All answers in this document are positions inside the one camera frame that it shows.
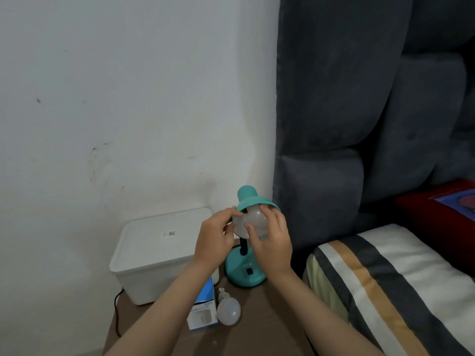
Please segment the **person's left hand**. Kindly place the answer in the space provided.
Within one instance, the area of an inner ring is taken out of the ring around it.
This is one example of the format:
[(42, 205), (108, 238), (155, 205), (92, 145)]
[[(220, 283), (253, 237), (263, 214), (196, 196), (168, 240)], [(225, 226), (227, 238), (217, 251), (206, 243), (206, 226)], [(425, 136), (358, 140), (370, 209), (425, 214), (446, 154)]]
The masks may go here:
[(234, 241), (225, 239), (223, 229), (232, 222), (233, 217), (241, 215), (236, 206), (232, 206), (214, 213), (202, 222), (193, 264), (200, 265), (208, 274), (212, 274), (223, 263), (234, 245)]

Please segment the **person's right hand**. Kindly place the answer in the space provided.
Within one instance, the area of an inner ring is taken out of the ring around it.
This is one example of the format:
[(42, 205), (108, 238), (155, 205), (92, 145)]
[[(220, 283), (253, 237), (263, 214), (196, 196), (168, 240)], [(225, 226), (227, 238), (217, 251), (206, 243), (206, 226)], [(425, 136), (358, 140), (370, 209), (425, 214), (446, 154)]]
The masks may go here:
[(258, 245), (252, 245), (253, 253), (258, 264), (270, 281), (291, 271), (293, 247), (288, 232), (286, 219), (275, 207), (261, 205), (268, 225), (268, 237), (260, 240)]

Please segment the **frosted light bulb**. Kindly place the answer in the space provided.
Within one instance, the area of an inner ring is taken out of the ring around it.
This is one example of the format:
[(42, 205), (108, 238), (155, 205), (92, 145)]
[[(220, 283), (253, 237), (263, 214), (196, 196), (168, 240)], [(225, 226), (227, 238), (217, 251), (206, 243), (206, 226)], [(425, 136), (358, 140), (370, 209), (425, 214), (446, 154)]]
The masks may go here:
[(260, 240), (265, 240), (268, 237), (268, 225), (265, 215), (260, 209), (261, 204), (255, 204), (242, 211), (242, 216), (235, 216), (232, 219), (232, 223), (235, 225), (234, 234), (242, 239), (249, 239), (246, 224), (251, 225), (254, 228)]

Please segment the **person's left forearm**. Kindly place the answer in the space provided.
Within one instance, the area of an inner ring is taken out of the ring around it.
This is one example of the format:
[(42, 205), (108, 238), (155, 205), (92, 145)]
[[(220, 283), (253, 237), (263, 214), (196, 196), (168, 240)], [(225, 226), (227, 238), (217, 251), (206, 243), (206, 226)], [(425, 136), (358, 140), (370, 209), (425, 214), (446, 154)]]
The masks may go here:
[(105, 356), (170, 356), (199, 293), (219, 264), (194, 258)]

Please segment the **person's right forearm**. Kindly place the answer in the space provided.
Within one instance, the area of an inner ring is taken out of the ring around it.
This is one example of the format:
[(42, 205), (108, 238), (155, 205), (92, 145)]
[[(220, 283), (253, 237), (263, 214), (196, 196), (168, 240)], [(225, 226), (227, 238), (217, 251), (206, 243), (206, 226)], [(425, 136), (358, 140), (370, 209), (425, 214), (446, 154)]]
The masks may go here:
[(334, 313), (289, 268), (267, 275), (300, 321), (319, 356), (385, 356)]

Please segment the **teal desk lamp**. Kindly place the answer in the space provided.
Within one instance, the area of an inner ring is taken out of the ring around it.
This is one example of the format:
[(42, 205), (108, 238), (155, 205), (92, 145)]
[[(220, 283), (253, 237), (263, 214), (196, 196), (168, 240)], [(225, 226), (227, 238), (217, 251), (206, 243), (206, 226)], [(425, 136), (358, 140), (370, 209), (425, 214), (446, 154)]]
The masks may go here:
[[(245, 209), (255, 204), (270, 205), (277, 208), (277, 205), (269, 199), (258, 195), (257, 190), (252, 185), (244, 185), (237, 191), (237, 210), (242, 213)], [(226, 276), (233, 285), (241, 288), (254, 288), (261, 285), (266, 277), (260, 269), (257, 259), (253, 253), (250, 241), (239, 238), (239, 245), (234, 247), (224, 262)]]

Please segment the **white plastic storage box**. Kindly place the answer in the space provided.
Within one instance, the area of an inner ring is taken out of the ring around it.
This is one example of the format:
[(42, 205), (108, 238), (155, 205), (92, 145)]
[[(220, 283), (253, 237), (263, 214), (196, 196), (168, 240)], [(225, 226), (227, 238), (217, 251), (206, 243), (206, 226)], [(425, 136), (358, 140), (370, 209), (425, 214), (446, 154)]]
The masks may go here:
[(134, 305), (155, 302), (193, 258), (199, 230), (211, 217), (197, 208), (130, 221), (109, 264)]

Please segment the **white light bulb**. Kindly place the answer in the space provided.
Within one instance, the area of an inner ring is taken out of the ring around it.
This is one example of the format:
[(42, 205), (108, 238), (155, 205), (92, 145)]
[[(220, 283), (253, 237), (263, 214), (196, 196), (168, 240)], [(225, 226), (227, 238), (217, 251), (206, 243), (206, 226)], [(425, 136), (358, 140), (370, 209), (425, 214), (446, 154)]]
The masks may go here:
[(225, 326), (235, 325), (240, 320), (241, 305), (225, 288), (218, 289), (216, 315), (218, 321)]

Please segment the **blue white bulb carton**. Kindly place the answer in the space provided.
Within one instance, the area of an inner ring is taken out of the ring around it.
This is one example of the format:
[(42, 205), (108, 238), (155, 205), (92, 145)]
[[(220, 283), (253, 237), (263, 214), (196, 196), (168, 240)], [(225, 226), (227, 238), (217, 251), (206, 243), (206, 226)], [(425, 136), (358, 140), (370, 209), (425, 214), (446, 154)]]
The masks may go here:
[(188, 317), (190, 331), (204, 329), (218, 324), (215, 289), (210, 277), (201, 289)]

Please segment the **striped pillow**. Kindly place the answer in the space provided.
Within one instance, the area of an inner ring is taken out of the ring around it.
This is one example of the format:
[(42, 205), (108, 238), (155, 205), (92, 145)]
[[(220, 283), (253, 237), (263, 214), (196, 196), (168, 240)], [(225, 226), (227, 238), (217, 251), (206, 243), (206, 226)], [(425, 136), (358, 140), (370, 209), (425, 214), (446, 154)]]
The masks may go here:
[(404, 227), (317, 246), (304, 282), (387, 356), (475, 356), (475, 278)]

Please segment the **grey padded headboard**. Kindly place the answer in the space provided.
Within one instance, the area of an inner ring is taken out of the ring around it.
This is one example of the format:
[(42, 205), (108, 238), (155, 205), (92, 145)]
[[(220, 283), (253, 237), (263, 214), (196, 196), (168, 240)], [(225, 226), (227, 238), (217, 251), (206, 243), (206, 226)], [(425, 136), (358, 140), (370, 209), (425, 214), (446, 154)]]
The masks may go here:
[(475, 180), (475, 0), (280, 0), (274, 201), (295, 249)]

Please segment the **red pillow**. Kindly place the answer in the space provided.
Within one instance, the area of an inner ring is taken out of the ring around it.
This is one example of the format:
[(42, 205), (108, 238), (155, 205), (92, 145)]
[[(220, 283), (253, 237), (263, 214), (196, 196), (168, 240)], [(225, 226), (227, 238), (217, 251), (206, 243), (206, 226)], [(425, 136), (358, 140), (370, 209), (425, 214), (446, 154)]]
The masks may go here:
[(456, 179), (394, 199), (395, 208), (437, 252), (475, 258), (475, 181)]

